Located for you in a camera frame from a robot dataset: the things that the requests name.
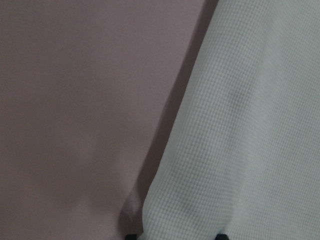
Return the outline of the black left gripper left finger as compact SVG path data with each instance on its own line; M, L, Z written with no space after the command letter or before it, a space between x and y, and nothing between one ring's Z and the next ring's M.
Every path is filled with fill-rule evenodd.
M124 240L137 240L138 239L138 235L136 233L134 234L127 234L124 237Z

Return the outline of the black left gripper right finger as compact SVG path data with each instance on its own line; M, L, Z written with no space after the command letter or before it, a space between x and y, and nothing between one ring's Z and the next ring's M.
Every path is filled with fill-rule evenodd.
M229 236L225 233L218 233L214 240L229 240Z

